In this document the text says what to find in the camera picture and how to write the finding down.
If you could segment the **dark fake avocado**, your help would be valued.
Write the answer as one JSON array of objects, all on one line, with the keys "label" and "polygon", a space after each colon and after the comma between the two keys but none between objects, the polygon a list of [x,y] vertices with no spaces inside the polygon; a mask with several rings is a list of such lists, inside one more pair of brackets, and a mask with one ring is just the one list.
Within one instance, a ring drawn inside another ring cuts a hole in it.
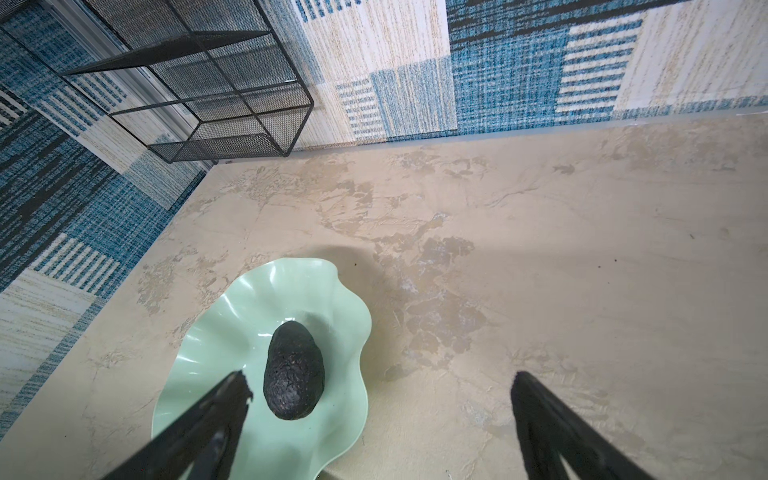
[{"label": "dark fake avocado", "polygon": [[263,378],[263,395],[272,413],[282,420],[305,418],[325,390],[322,352],[310,331],[287,321],[273,333]]}]

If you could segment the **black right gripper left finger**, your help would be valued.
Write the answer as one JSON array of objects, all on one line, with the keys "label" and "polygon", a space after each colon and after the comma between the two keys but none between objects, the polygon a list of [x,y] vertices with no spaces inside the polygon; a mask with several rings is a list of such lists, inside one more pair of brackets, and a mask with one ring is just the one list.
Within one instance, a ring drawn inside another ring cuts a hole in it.
[{"label": "black right gripper left finger", "polygon": [[108,479],[227,479],[253,393],[233,371]]}]

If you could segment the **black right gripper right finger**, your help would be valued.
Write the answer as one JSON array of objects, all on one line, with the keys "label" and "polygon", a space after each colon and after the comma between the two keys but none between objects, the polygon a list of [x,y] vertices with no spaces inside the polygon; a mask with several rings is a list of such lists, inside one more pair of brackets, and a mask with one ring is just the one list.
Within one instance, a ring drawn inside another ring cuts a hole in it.
[{"label": "black right gripper right finger", "polygon": [[517,437],[530,479],[648,479],[534,375],[519,371],[510,390]]}]

